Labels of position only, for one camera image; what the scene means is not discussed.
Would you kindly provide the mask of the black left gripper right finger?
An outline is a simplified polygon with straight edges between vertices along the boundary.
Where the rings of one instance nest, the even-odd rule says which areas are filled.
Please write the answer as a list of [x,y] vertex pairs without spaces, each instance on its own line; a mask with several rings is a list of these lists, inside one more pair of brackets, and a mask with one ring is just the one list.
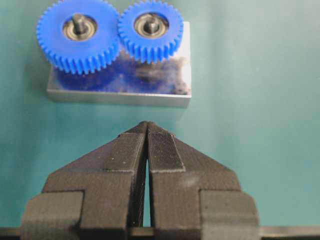
[[151,223],[157,240],[258,240],[259,214],[236,173],[148,124]]

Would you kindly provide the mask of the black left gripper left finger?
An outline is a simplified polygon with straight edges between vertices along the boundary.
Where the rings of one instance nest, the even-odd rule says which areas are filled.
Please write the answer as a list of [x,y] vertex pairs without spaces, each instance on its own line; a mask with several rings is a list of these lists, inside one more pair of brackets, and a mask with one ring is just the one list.
[[142,223],[143,121],[51,173],[25,209],[23,240],[126,240]]

